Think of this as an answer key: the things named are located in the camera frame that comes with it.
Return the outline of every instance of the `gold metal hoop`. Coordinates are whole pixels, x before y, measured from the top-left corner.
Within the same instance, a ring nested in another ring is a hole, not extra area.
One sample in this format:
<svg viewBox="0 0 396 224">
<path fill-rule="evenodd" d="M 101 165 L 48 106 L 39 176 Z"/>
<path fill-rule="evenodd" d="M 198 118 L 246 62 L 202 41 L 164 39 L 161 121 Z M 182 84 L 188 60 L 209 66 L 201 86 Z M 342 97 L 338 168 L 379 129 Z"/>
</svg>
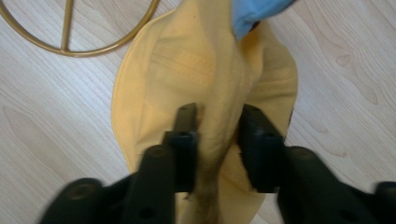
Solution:
<svg viewBox="0 0 396 224">
<path fill-rule="evenodd" d="M 6 8 L 6 5 L 3 3 L 3 0 L 0 0 L 0 14 L 1 16 L 6 20 L 6 22 L 21 36 L 23 36 L 25 39 L 30 41 L 32 44 L 48 50 L 52 53 L 56 54 L 61 54 L 64 56 L 69 56 L 69 57 L 91 57 L 91 56 L 97 56 L 100 54 L 107 53 L 113 49 L 116 49 L 124 44 L 126 44 L 128 41 L 130 41 L 132 38 L 136 36 L 136 34 L 139 32 L 140 29 L 151 19 L 152 15 L 154 14 L 155 10 L 157 9 L 157 6 L 159 4 L 160 0 L 152 0 L 148 10 L 146 11 L 146 14 L 143 16 L 142 20 L 136 25 L 136 27 L 125 37 L 122 39 L 118 40 L 117 42 L 110 44 L 108 46 L 105 46 L 100 49 L 93 49 L 93 50 L 87 50 L 87 51 L 73 51 L 69 50 L 68 45 L 69 45 L 69 36 L 70 36 L 70 24 L 72 20 L 72 11 L 73 11 L 73 4 L 74 0 L 67 0 L 66 1 L 66 7 L 65 7 L 65 13 L 64 13 L 64 29 L 62 33 L 62 43 L 61 47 L 55 48 L 49 44 L 44 43 L 43 41 L 39 40 L 35 36 L 31 35 L 29 32 L 27 32 L 11 15 L 11 13 L 8 11 Z"/>
</svg>

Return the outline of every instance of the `blue cloth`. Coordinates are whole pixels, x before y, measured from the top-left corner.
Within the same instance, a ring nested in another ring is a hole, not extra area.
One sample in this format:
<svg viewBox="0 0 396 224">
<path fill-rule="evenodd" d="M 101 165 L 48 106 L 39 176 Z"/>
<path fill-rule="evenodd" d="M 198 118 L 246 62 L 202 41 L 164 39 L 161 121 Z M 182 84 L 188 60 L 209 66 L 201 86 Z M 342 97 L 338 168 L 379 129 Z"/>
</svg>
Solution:
<svg viewBox="0 0 396 224">
<path fill-rule="evenodd" d="M 275 16 L 294 0 L 233 0 L 233 32 L 242 39 L 257 21 Z"/>
</svg>

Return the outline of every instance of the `curved metal rod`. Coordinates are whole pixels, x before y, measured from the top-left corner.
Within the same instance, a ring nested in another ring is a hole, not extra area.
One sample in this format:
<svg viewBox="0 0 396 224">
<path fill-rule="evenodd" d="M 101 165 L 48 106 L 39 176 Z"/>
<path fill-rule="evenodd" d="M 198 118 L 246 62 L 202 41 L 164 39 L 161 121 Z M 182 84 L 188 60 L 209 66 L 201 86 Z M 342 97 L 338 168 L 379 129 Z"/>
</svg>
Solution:
<svg viewBox="0 0 396 224">
<path fill-rule="evenodd" d="M 91 56 L 97 56 L 100 54 L 107 53 L 113 49 L 116 49 L 124 44 L 126 44 L 128 41 L 130 41 L 132 38 L 136 36 L 136 34 L 142 29 L 142 27 L 151 19 L 152 15 L 154 14 L 155 10 L 157 9 L 158 4 L 160 3 L 160 0 L 152 0 L 148 10 L 146 11 L 146 14 L 143 16 L 142 20 L 136 25 L 136 27 L 125 37 L 122 39 L 118 40 L 117 42 L 110 44 L 108 46 L 105 46 L 100 49 L 93 49 L 93 50 L 87 50 L 87 51 L 73 51 L 73 50 L 68 50 L 68 35 L 65 33 L 69 32 L 70 29 L 70 22 L 66 23 L 64 22 L 64 33 L 63 33 L 63 40 L 62 40 L 62 46 L 60 49 L 57 49 L 47 43 L 44 43 L 43 41 L 39 40 L 37 37 L 31 35 L 28 31 L 26 31 L 16 20 L 15 18 L 11 15 L 11 13 L 8 11 L 6 8 L 6 5 L 3 3 L 3 0 L 0 0 L 0 14 L 1 16 L 5 19 L 5 21 L 21 36 L 23 36 L 25 39 L 30 41 L 32 44 L 45 49 L 47 51 L 50 51 L 52 53 L 64 55 L 64 56 L 69 56 L 69 57 L 91 57 Z M 68 0 L 66 4 L 70 4 L 69 6 L 73 5 L 73 1 Z"/>
</svg>

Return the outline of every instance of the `yellow hat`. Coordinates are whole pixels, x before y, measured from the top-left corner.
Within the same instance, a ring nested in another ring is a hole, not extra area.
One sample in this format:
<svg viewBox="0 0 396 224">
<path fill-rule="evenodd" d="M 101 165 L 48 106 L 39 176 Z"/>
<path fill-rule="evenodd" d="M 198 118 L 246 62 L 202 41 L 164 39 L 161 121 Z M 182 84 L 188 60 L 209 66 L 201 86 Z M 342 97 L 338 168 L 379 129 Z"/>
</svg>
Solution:
<svg viewBox="0 0 396 224">
<path fill-rule="evenodd" d="M 148 23 L 129 48 L 113 92 L 112 124 L 131 171 L 160 144 L 177 109 L 202 106 L 194 193 L 178 223 L 249 223 L 264 196 L 251 189 L 233 135 L 243 104 L 286 134 L 297 93 L 294 60 L 262 22 L 235 42 L 230 0 L 184 0 Z"/>
</svg>

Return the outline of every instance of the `wooden floor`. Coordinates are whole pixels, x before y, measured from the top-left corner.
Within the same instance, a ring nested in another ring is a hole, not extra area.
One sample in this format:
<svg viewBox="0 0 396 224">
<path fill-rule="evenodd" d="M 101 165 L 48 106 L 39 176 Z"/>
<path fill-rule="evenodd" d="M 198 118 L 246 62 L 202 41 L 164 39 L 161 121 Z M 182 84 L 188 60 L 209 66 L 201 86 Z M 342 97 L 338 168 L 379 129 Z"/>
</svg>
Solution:
<svg viewBox="0 0 396 224">
<path fill-rule="evenodd" d="M 32 34 L 60 46 L 64 3 L 3 0 Z M 179 0 L 162 0 L 156 15 Z M 149 0 L 77 0 L 72 49 L 125 35 Z M 345 182 L 396 180 L 396 2 L 301 0 L 270 23 L 294 56 L 299 95 L 287 143 L 314 149 Z M 127 47 L 68 58 L 0 19 L 0 223 L 34 223 L 65 183 L 128 174 L 111 130 L 115 76 Z M 269 196 L 252 223 L 281 223 Z"/>
</svg>

